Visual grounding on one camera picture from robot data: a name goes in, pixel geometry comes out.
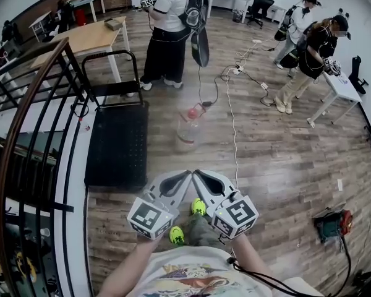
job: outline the white marker cube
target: white marker cube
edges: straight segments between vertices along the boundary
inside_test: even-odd
[[[171,213],[141,198],[136,198],[127,220],[132,229],[154,240],[171,227],[174,218]]]
[[[246,232],[257,221],[258,212],[248,196],[214,212],[211,225],[229,239]]]

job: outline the wooden tabletop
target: wooden tabletop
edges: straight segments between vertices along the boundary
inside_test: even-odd
[[[126,17],[116,17],[114,19],[122,24]],[[80,52],[111,46],[116,40],[118,32],[119,29],[112,31],[104,25],[104,21],[99,21],[58,34],[51,42],[59,41],[68,37],[70,47],[72,48],[73,53],[77,55],[77,53]],[[37,57],[32,64],[32,68],[42,65],[50,55],[51,52]]]

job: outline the beige pants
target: beige pants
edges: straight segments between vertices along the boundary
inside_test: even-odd
[[[297,70],[294,78],[291,79],[275,96],[276,105],[291,108],[292,99],[301,97],[308,88],[313,78],[306,76],[300,69]]]

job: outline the gripper jaw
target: gripper jaw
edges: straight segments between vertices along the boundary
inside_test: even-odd
[[[218,206],[231,194],[236,192],[232,182],[222,174],[209,170],[195,170],[192,181],[201,198],[207,206],[207,214],[212,217]]]
[[[162,202],[169,209],[177,209],[191,183],[192,172],[189,170],[171,171],[154,179],[145,193],[152,201]]]

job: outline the person wearing white shirt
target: person wearing white shirt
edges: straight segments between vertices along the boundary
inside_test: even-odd
[[[292,13],[290,19],[290,26],[287,31],[287,39],[284,48],[279,52],[274,60],[274,63],[278,68],[283,69],[280,61],[290,53],[297,46],[299,38],[302,36],[304,30],[313,22],[313,16],[310,10],[312,10],[317,4],[317,0],[303,0],[302,6],[297,8]],[[290,69],[289,76],[294,77],[295,72]]]
[[[174,88],[182,87],[185,47],[190,28],[179,18],[188,0],[157,0],[148,8],[154,20],[153,36],[147,50],[144,75],[140,86],[150,90],[154,80],[164,77],[164,83]]]

